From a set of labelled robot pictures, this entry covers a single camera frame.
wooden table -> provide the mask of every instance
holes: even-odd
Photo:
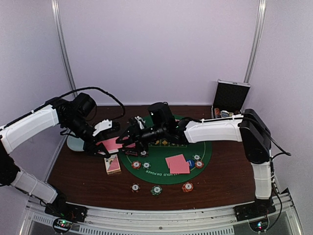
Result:
[[[147,116],[147,106],[127,106],[125,117],[119,120],[121,131],[134,116]],[[171,106],[173,114],[193,118],[210,118],[209,106]],[[121,113],[120,107],[101,106],[94,122],[113,118]],[[182,184],[163,185],[159,196],[152,196],[153,184],[133,176],[121,164],[122,172],[107,175],[102,158],[73,152],[65,144],[56,161],[48,182],[67,195],[68,201],[95,207],[125,210],[182,210],[220,207],[254,200],[254,180],[250,163],[242,143],[213,142],[213,154],[205,170],[193,178],[194,190],[184,193]],[[133,193],[133,183],[141,186]]]

